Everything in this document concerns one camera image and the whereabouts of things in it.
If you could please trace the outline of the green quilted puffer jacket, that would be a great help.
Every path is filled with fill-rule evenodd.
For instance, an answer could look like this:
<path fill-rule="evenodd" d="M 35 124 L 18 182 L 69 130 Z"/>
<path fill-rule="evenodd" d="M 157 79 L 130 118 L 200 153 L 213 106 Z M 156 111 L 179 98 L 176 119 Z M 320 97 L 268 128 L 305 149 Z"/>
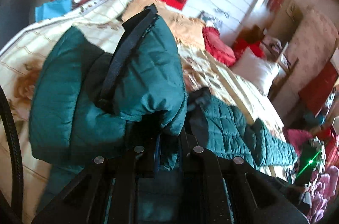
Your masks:
<path fill-rule="evenodd" d="M 244 201 L 231 168 L 209 179 L 208 168 L 240 157 L 255 171 L 296 161 L 294 148 L 261 120 L 249 125 L 235 106 L 207 88 L 188 94 L 174 37 L 154 6 L 124 22 L 113 54 L 71 27 L 49 53 L 35 86 L 29 141 L 51 164 L 35 223 L 203 223 L 215 205 L 231 214 L 228 192 Z M 159 169 L 137 173 L 133 127 L 159 133 Z M 203 170 L 183 176 L 180 133 L 196 137 Z"/>

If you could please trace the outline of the white pillow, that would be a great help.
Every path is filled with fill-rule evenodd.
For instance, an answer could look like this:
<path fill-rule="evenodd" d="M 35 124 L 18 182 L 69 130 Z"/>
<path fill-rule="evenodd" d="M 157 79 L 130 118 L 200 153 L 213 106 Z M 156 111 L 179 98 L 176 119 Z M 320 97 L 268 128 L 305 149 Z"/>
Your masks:
<path fill-rule="evenodd" d="M 231 70 L 255 85 L 263 96 L 267 96 L 274 79 L 279 73 L 279 65 L 257 57 L 247 47 L 241 58 L 231 67 Z"/>

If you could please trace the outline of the yellow fringed pillow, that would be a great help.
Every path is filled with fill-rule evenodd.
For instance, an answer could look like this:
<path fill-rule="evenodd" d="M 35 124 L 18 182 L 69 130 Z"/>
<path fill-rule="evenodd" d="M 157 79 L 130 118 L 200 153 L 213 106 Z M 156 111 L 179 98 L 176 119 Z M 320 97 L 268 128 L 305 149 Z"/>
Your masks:
<path fill-rule="evenodd" d="M 177 43 L 205 50 L 202 34 L 205 22 L 199 18 L 186 17 L 181 13 L 170 11 L 166 8 L 166 3 L 160 0 L 133 0 L 124 11 L 122 20 L 127 21 L 152 4 L 157 8 L 157 14 L 170 28 Z"/>

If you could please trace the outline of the red ruffled pillow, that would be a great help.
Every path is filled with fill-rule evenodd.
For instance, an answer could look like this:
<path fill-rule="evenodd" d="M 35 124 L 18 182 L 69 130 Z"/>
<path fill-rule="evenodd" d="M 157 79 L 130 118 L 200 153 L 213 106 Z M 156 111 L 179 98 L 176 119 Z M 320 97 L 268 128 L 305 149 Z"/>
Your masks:
<path fill-rule="evenodd" d="M 219 62 L 230 67 L 236 62 L 233 50 L 221 39 L 216 28 L 204 27 L 202 30 L 206 50 Z"/>

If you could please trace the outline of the magenta blanket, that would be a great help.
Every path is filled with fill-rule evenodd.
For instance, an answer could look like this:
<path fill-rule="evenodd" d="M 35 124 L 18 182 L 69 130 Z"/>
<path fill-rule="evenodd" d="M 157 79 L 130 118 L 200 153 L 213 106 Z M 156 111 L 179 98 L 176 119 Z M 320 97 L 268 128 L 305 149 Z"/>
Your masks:
<path fill-rule="evenodd" d="M 310 140 L 320 140 L 325 144 L 325 169 L 314 170 L 310 177 L 309 193 L 311 209 L 307 214 L 310 223 L 318 223 L 338 201 L 338 134 L 334 127 L 328 127 L 317 132 L 314 136 L 304 130 L 285 129 L 287 141 L 292 144 L 298 156 L 301 156 L 303 144 Z"/>

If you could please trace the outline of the framed photo on headboard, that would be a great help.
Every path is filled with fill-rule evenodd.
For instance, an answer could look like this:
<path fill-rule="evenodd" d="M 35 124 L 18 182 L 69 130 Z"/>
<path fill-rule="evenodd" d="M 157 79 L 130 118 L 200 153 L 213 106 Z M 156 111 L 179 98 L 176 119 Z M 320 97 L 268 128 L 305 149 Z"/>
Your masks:
<path fill-rule="evenodd" d="M 214 13 L 201 11 L 198 18 L 205 22 L 207 27 L 220 30 L 224 24 L 224 19 L 229 18 L 229 14 L 221 9 L 215 9 Z"/>

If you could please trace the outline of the cream floral checked bedspread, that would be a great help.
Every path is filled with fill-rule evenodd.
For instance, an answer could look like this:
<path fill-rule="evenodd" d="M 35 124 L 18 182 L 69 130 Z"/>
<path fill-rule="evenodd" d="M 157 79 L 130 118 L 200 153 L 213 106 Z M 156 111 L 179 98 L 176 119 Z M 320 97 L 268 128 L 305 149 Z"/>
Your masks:
<path fill-rule="evenodd" d="M 123 28 L 118 16 L 134 5 L 133 0 L 106 0 L 86 5 L 86 13 L 79 10 L 63 17 L 34 23 L 14 36 L 1 55 L 1 86 L 10 103 L 23 158 L 24 203 L 22 219 L 31 223 L 49 177 L 50 165 L 33 157 L 29 141 L 29 106 L 33 84 L 26 79 L 43 62 L 63 33 L 71 27 L 107 52 L 115 50 Z M 269 99 L 255 85 L 232 73 L 206 50 L 189 45 L 176 37 L 184 78 L 191 89 L 207 86 L 211 92 L 244 113 L 248 122 L 260 118 L 270 133 L 284 139 L 283 122 Z"/>

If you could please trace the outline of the blue bag beside bed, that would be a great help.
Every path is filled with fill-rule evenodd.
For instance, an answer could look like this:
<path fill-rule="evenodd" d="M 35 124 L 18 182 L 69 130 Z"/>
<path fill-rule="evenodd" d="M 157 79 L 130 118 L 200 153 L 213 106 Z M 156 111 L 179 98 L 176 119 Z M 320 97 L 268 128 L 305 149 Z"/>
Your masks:
<path fill-rule="evenodd" d="M 60 17 L 71 10 L 71 0 L 53 0 L 35 8 L 35 22 Z"/>

